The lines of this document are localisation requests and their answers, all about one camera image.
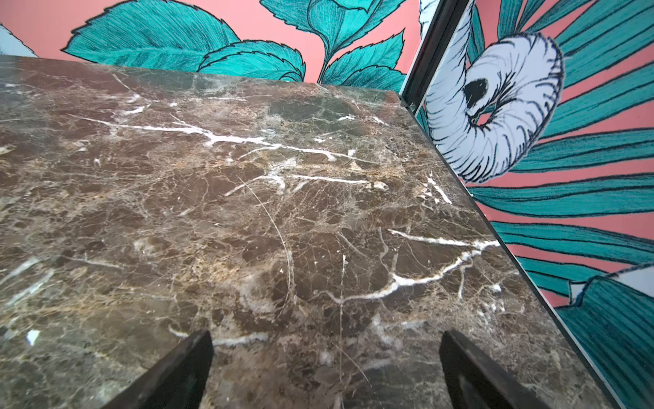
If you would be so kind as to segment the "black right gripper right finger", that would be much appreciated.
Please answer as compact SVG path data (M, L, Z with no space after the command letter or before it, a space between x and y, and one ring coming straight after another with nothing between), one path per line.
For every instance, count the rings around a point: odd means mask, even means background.
M546 408L461 332L443 334L439 347L448 394L455 408Z

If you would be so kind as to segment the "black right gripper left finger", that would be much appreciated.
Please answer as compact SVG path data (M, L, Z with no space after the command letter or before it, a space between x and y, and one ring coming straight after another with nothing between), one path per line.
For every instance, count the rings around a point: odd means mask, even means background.
M204 396L213 356L211 334L194 332L104 408L196 409Z

